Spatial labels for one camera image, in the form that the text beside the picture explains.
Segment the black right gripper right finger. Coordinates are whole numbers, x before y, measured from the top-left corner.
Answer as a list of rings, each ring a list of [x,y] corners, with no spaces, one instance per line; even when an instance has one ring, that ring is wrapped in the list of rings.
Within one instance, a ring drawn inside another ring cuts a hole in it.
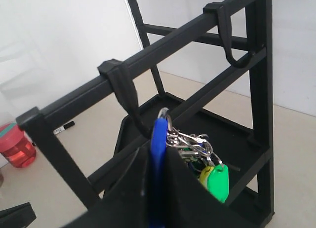
[[[194,177],[176,149],[165,155],[166,227],[263,228],[274,215],[273,161],[257,161],[233,185],[225,203]]]

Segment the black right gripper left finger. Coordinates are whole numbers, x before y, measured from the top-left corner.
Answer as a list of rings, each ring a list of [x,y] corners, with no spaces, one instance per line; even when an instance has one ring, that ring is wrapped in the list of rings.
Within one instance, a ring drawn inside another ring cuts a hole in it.
[[[139,148],[105,197],[65,228],[147,228],[150,153]]]

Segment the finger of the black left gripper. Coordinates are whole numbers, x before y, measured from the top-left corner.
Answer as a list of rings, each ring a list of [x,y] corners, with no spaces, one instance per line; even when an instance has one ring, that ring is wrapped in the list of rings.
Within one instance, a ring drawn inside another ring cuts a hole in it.
[[[26,228],[36,219],[29,202],[0,211],[1,228]]]

